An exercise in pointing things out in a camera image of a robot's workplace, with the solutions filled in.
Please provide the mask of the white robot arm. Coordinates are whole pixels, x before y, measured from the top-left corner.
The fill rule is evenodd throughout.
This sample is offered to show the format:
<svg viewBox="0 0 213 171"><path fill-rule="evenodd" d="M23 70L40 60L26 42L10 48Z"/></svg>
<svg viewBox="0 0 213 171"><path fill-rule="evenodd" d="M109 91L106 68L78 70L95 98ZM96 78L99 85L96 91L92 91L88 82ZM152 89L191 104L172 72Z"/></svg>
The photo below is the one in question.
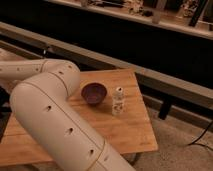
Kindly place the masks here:
<svg viewBox="0 0 213 171"><path fill-rule="evenodd" d="M0 61L0 79L18 82L10 94L14 116L64 171L135 171L67 103L80 85L74 63Z"/></svg>

